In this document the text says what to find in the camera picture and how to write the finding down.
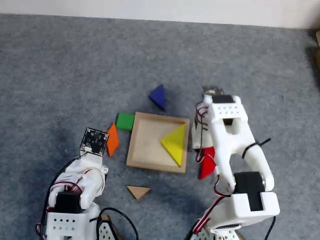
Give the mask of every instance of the red block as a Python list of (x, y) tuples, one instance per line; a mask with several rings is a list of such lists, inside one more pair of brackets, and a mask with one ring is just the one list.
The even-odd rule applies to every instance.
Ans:
[[(207, 147), (203, 149), (203, 155), (210, 155), (215, 158), (215, 149), (213, 147)], [(216, 164), (211, 157), (205, 156), (201, 163), (201, 170), (199, 179), (204, 179), (215, 171)]]

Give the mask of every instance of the yellow triangle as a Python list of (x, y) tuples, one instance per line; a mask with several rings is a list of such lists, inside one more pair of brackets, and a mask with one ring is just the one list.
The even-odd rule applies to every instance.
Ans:
[(150, 191), (149, 187), (142, 187), (142, 186), (126, 186), (130, 193), (134, 196), (135, 199), (139, 200), (142, 198), (147, 192)]
[(161, 140), (162, 146), (168, 151), (179, 167), (182, 164), (185, 128), (186, 125), (183, 124)]

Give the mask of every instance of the green square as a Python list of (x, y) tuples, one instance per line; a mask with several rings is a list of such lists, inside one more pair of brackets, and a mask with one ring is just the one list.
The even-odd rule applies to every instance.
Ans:
[(127, 114), (127, 113), (119, 113), (118, 120), (116, 122), (117, 129), (123, 129), (132, 131), (134, 126), (135, 115)]

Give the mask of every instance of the wooden tray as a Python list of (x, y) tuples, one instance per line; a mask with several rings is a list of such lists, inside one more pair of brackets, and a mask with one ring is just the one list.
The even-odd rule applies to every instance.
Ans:
[[(185, 124), (182, 164), (162, 146), (160, 140)], [(185, 173), (190, 121), (187, 118), (136, 112), (126, 165), (166, 172)]]

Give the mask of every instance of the gray carpet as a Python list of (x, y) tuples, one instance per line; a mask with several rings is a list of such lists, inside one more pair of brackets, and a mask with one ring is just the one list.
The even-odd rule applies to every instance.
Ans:
[[(34, 240), (48, 185), (79, 153), (86, 127), (106, 130), (117, 113), (192, 118), (201, 86), (239, 95), (275, 178), (281, 213), (271, 240), (318, 239), (320, 92), (305, 30), (143, 20), (0, 15), (0, 234)], [(164, 84), (167, 111), (149, 92)], [(214, 177), (126, 167), (130, 133), (119, 132), (107, 187), (96, 202), (127, 213), (142, 240), (182, 240), (214, 201)], [(239, 158), (235, 172), (247, 170)], [(136, 201), (125, 185), (152, 190)], [(132, 240), (130, 226), (115, 214)], [(271, 219), (241, 229), (262, 240)]]

